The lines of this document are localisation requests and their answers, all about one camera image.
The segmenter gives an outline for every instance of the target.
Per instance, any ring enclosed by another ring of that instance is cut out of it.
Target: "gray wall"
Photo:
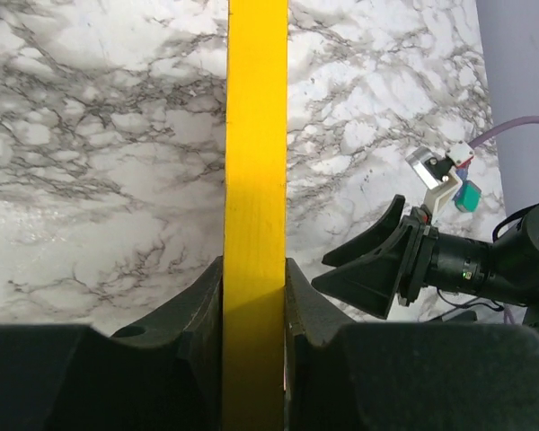
[[[495,124],[539,115],[539,0],[477,0]],[[539,126],[497,139],[507,213],[539,202]]]

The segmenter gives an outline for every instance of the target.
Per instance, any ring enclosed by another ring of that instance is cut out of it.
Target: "white marble countertop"
[[[0,322],[112,332],[222,250],[227,2],[16,0],[0,10]],[[401,193],[405,162],[489,124],[474,0],[290,0],[288,253],[309,277]],[[447,232],[502,218],[484,197]],[[428,289],[392,318],[445,310]]]

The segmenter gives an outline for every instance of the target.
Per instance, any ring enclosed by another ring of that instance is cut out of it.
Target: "marble tabletop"
[[[227,1],[0,5],[0,322],[111,333],[221,254]],[[289,22],[287,248],[313,277],[394,194],[421,202],[405,155],[490,111],[474,0],[290,0]],[[477,155],[480,208],[439,227],[487,239],[502,195]],[[446,308],[427,289],[391,318]]]

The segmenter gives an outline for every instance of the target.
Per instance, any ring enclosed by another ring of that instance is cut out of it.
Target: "yellow wooden block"
[[[230,0],[223,430],[283,429],[287,0]]]

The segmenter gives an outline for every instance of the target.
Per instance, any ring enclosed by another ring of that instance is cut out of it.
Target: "teal connector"
[[[461,193],[455,200],[455,206],[459,211],[464,213],[472,213],[479,206],[479,201],[482,197],[482,190],[472,181],[467,181],[461,188]]]

